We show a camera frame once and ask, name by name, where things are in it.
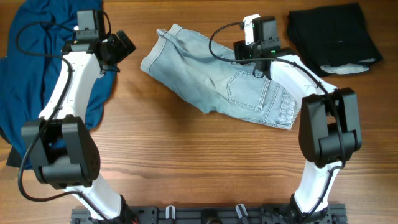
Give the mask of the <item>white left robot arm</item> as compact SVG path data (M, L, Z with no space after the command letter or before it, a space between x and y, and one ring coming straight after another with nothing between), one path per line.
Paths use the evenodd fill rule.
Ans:
M112 33L102 10L80 10L77 19L72 39L57 55L62 69L52 96L39 117L22 127L22 160L31 162L37 180L58 190L58 197L77 198L87 223L138 223L101 175L100 152L85 124L93 85L106 72L117 72L135 46L123 31Z

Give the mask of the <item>light blue denim shorts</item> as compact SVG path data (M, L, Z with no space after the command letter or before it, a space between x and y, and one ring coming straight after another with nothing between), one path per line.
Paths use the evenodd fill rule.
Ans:
M158 40L141 70L203 113L291 129L300 105L278 83L252 65L233 63L233 50L203 34L173 24Z

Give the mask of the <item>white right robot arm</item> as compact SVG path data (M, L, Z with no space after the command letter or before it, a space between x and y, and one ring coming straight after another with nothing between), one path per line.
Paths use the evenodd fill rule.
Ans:
M244 40L234 44L235 59L253 62L301 104L298 141L306 163L293 204L302 218L314 219L326 210L337 174L361 147L356 94L323 81L290 48L281 48L275 17L253 14L239 26Z

